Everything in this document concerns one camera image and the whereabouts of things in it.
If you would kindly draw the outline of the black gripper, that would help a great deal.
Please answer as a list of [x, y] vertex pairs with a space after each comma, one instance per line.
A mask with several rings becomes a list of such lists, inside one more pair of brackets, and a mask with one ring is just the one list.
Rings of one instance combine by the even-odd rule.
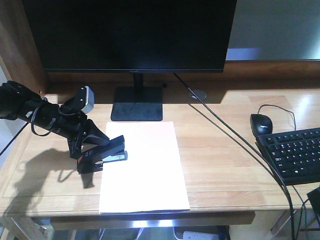
[[64, 113], [59, 109], [58, 113], [56, 134], [68, 138], [70, 158], [82, 157], [82, 136], [84, 144], [106, 146], [110, 143], [110, 139], [82, 111]]

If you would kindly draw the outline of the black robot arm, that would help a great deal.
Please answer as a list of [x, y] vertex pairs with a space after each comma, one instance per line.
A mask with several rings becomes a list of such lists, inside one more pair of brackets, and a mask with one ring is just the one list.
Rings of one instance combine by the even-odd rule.
[[45, 97], [24, 85], [7, 81], [0, 87], [0, 117], [21, 119], [67, 139], [70, 156], [78, 159], [83, 144], [106, 146], [109, 138], [87, 117], [94, 106], [95, 96], [88, 87], [81, 87], [64, 104], [50, 103]]

